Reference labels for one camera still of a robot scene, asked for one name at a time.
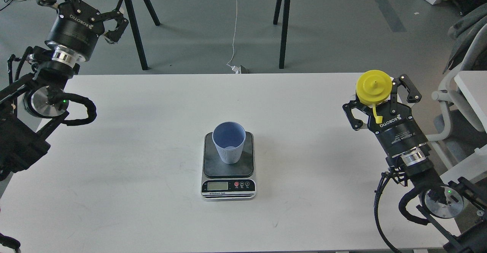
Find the yellow lid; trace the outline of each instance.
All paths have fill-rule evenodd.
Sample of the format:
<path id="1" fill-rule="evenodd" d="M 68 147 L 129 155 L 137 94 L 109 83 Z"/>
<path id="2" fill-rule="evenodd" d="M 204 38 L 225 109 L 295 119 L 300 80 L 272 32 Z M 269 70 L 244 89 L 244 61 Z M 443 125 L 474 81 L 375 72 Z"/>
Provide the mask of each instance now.
<path id="1" fill-rule="evenodd" d="M 382 116 L 377 115 L 376 105 L 384 102 L 393 88 L 391 77 L 380 70 L 369 70 L 358 78 L 357 97 L 364 105 L 372 105 L 376 123 L 382 123 Z"/>

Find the black metal stand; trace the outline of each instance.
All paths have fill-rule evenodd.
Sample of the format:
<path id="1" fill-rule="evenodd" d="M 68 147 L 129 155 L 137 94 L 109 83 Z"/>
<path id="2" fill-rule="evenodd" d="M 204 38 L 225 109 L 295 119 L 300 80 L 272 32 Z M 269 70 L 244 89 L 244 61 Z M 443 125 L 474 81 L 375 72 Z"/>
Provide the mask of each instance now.
<path id="1" fill-rule="evenodd" d="M 274 24 L 277 25 L 279 19 L 280 5 L 282 0 L 275 2 Z M 289 24 L 289 7 L 291 0 L 284 0 L 284 11 L 282 12 L 282 33 L 280 35 L 280 53 L 279 53 L 279 68 L 284 68 L 284 61 L 286 58 L 286 43 L 287 43 L 287 27 Z"/>
<path id="2" fill-rule="evenodd" d="M 151 17 L 153 18 L 154 24 L 159 26 L 161 23 L 155 13 L 154 7 L 152 6 L 151 0 L 144 0 Z M 139 25 L 137 24 L 137 19 L 135 18 L 134 5 L 132 0 L 125 0 L 125 6 L 127 7 L 127 14 L 129 15 L 130 27 L 132 28 L 132 33 L 134 34 L 135 46 L 137 48 L 137 53 L 139 54 L 140 66 L 143 70 L 148 70 L 146 54 L 144 52 L 144 46 L 142 45 L 142 39 L 140 37 Z"/>
<path id="3" fill-rule="evenodd" d="M 159 18 L 152 6 L 151 0 L 144 0 L 146 7 L 151 14 L 151 17 L 156 26 L 159 26 Z M 277 25 L 280 13 L 280 6 L 282 0 L 276 0 L 275 2 L 275 12 L 273 24 Z M 279 68 L 284 68 L 284 62 L 286 57 L 286 42 L 287 42 L 287 28 L 289 23 L 289 7 L 291 0 L 284 0 L 284 9 L 282 13 L 282 33 L 280 37 L 280 55 L 279 55 Z M 140 65 L 143 70 L 148 70 L 146 55 L 144 52 L 144 46 L 142 45 L 142 40 L 140 37 L 139 26 L 137 25 L 137 19 L 135 18 L 134 6 L 132 5 L 132 0 L 125 0 L 125 6 L 127 7 L 127 14 L 129 15 L 130 26 L 132 28 L 132 33 L 134 34 L 135 46 L 137 47 L 137 53 L 139 54 Z"/>

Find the blue plastic cup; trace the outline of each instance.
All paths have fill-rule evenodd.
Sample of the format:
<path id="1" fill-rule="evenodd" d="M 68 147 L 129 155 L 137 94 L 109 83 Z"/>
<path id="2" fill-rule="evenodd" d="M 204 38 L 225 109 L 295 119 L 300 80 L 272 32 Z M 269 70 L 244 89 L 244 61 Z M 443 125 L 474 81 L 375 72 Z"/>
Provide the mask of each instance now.
<path id="1" fill-rule="evenodd" d="M 235 122 L 224 122 L 215 128 L 213 143 L 224 163 L 234 164 L 239 161 L 245 137 L 245 129 Z"/>

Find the white table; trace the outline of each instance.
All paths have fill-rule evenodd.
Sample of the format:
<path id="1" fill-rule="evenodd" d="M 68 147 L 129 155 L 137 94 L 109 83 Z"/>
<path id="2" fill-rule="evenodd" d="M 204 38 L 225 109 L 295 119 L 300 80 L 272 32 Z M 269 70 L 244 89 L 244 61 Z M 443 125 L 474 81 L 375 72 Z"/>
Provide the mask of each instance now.
<path id="1" fill-rule="evenodd" d="M 454 79 L 485 130 L 487 130 L 487 89 L 485 87 L 487 72 L 460 71 Z M 477 182 L 487 177 L 487 145 L 476 149 L 472 155 L 441 175 L 441 178 L 443 181 L 448 181 L 457 180 L 460 176 L 471 182 Z"/>
<path id="2" fill-rule="evenodd" d="M 49 153 L 14 175 L 0 199 L 0 231 L 23 252 L 386 249 L 372 211 L 385 154 L 341 109 L 359 76 L 77 76 L 66 91 L 92 99 L 99 116 L 58 128 Z M 254 134 L 250 201 L 200 195 L 203 138 L 223 121 Z M 433 226 L 397 210 L 409 189 L 386 188 L 384 232 L 398 248 L 442 246 Z M 419 215 L 416 204 L 409 209 Z M 459 234 L 454 220 L 441 222 Z"/>

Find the robotic arm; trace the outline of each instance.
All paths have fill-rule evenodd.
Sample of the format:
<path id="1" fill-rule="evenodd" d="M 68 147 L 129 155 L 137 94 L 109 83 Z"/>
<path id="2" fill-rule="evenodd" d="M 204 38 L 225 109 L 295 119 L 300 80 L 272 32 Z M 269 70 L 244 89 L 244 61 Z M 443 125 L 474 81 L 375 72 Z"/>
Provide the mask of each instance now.
<path id="1" fill-rule="evenodd" d="M 42 6 L 56 9 L 57 18 L 45 40 L 49 49 L 28 47 L 24 55 L 12 55 L 8 60 L 10 85 L 0 91 L 0 180 L 10 172 L 29 168 L 44 156 L 50 148 L 46 138 L 61 124 L 83 125 L 94 121 L 96 107 L 90 99 L 64 93 L 67 80 L 77 75 L 79 62 L 90 59 L 100 36 L 108 43 L 116 43 L 128 25 L 120 12 L 119 0 L 114 10 L 100 13 L 82 0 L 37 0 Z M 103 22 L 114 19 L 114 30 L 105 31 Z M 16 74 L 12 62 L 19 62 Z M 24 62 L 29 62 L 33 73 L 19 78 Z M 38 132 L 33 132 L 17 118 L 17 98 L 24 94 L 26 110 L 39 118 L 51 121 Z M 66 120 L 69 102 L 83 104 L 87 118 Z"/>
<path id="2" fill-rule="evenodd" d="M 367 129 L 372 131 L 386 152 L 388 172 L 382 174 L 376 191 L 374 215 L 376 224 L 386 244 L 396 253 L 397 250 L 384 236 L 377 215 L 381 193 L 387 182 L 392 179 L 396 183 L 410 180 L 414 185 L 399 202 L 401 214 L 417 224 L 433 224 L 448 240 L 443 247 L 448 253 L 487 253 L 487 191 L 480 189 L 465 178 L 458 184 L 444 184 L 428 158 L 430 148 L 412 116 L 411 107 L 397 102 L 397 88 L 407 89 L 408 103 L 417 103 L 421 94 L 412 84 L 407 75 L 401 75 L 391 81 L 389 75 L 382 71 L 371 70 L 363 74 L 356 85 L 355 99 L 342 106 L 353 130 L 364 127 L 363 121 L 356 119 L 352 109 L 358 109 L 369 116 Z M 419 196 L 421 205 L 416 208 L 424 215 L 420 218 L 410 214 L 407 203 Z M 472 203 L 479 211 L 479 222 L 461 236 L 452 236 L 434 218 L 453 218 L 464 208 L 464 199 Z"/>

